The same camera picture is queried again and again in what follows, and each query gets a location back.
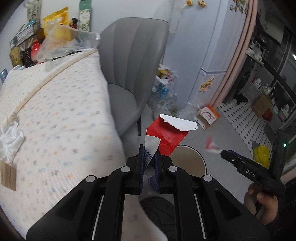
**white tissue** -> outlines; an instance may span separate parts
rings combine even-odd
[[[25,139],[24,132],[17,127],[18,123],[13,121],[0,128],[0,161],[10,165]]]

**red box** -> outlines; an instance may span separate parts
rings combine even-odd
[[[180,131],[164,122],[160,116],[147,128],[146,135],[160,139],[159,152],[170,156],[173,150],[180,144],[189,131]]]

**patterned rug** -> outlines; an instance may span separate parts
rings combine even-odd
[[[229,103],[221,103],[218,110],[223,113],[227,120],[238,132],[248,149],[252,152],[252,140],[259,145],[265,145],[271,151],[272,144],[264,133],[266,120],[258,118],[252,111],[252,103],[250,101],[240,103],[232,107]]]

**cardboard box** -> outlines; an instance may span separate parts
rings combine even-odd
[[[252,111],[258,118],[261,118],[265,111],[270,107],[271,100],[267,95],[262,95],[252,106]]]
[[[1,162],[1,184],[4,187],[7,187],[13,191],[16,191],[16,176],[17,171],[14,167],[10,166],[9,164],[5,163],[4,161]]]
[[[146,135],[160,139],[159,152],[170,156],[190,130],[196,130],[194,121],[161,114],[146,130]]]
[[[213,124],[220,115],[210,105],[201,109],[201,113],[194,117],[195,121],[206,130],[211,124]]]

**trash pile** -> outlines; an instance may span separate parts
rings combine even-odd
[[[177,93],[174,92],[175,73],[167,66],[159,65],[157,76],[152,87],[152,93],[148,100],[148,106],[154,112],[154,119],[160,114],[175,116],[185,120],[191,120],[200,112],[199,106],[186,103],[185,108],[178,110],[176,106]]]

